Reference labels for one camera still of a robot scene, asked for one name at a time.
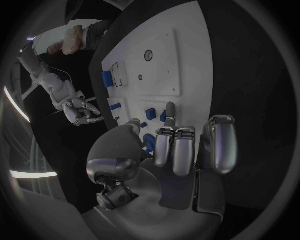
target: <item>gray robot hand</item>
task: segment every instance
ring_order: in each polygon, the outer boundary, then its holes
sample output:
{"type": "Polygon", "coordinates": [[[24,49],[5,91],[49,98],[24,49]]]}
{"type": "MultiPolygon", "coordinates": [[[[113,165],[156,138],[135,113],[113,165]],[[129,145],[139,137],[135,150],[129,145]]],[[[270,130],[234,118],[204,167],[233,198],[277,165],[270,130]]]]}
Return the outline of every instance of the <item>gray robot hand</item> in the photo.
{"type": "Polygon", "coordinates": [[[104,120],[102,116],[91,118],[92,113],[100,115],[101,112],[82,98],[67,100],[62,104],[62,108],[67,119],[75,126],[94,124],[104,120]]]}

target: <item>blue block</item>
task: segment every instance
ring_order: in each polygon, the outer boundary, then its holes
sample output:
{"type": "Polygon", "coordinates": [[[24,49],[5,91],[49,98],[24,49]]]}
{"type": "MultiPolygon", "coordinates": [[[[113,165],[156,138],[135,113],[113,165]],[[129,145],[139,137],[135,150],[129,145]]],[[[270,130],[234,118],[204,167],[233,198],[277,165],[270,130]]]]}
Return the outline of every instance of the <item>blue block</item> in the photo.
{"type": "Polygon", "coordinates": [[[152,153],[155,148],[156,138],[154,136],[152,136],[151,134],[145,134],[143,137],[143,141],[145,141],[145,140],[149,140],[149,143],[146,146],[147,147],[146,153],[147,154],[152,153]]]}
{"type": "Polygon", "coordinates": [[[104,87],[107,89],[114,85],[111,71],[104,71],[101,73],[104,87]]]}
{"type": "Polygon", "coordinates": [[[146,110],[146,116],[148,120],[152,120],[156,118],[156,112],[154,108],[150,108],[148,110],[146,110]]]}
{"type": "Polygon", "coordinates": [[[147,127],[147,123],[146,122],[143,122],[140,127],[143,129],[144,127],[147,127]]]}
{"type": "Polygon", "coordinates": [[[109,107],[109,109],[112,111],[112,110],[115,110],[115,109],[119,109],[121,107],[121,103],[117,103],[115,105],[111,105],[109,107]]]}
{"type": "Polygon", "coordinates": [[[166,119],[167,119],[167,111],[164,110],[163,113],[160,115],[160,121],[166,122],[166,119]]]}

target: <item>round gauge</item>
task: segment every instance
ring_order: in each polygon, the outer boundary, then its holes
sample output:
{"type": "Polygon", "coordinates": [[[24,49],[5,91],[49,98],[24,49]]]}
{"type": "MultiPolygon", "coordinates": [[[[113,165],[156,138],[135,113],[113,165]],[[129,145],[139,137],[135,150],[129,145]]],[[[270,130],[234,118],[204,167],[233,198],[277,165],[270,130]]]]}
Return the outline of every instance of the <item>round gauge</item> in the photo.
{"type": "Polygon", "coordinates": [[[151,51],[151,50],[147,50],[147,51],[145,52],[145,60],[146,60],[147,62],[149,62],[149,61],[151,61],[152,58],[153,58],[153,53],[152,53],[152,51],[151,51]]]}

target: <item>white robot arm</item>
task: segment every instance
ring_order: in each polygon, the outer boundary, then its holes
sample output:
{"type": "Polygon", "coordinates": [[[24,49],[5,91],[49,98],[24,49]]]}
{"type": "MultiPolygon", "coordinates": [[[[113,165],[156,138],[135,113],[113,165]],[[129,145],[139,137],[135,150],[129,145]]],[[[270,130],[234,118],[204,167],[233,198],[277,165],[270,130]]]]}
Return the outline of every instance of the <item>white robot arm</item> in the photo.
{"type": "Polygon", "coordinates": [[[100,111],[92,104],[85,101],[85,95],[81,91],[75,90],[69,81],[62,81],[59,76],[51,73],[48,67],[40,62],[33,48],[28,44],[17,58],[24,68],[30,73],[31,79],[41,85],[50,95],[52,103],[57,110],[63,110],[67,119],[75,126],[98,123],[104,118],[92,118],[100,115],[100,111]]]}

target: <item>person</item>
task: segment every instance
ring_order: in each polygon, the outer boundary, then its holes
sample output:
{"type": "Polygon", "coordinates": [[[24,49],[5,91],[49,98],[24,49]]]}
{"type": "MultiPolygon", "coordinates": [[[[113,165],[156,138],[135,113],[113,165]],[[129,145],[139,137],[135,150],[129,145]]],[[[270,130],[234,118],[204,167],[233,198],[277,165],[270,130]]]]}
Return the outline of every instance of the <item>person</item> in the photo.
{"type": "Polygon", "coordinates": [[[114,19],[103,20],[83,29],[82,25],[69,28],[61,41],[48,47],[47,53],[54,55],[62,50],[64,55],[75,54],[79,50],[95,51],[114,19]]]}

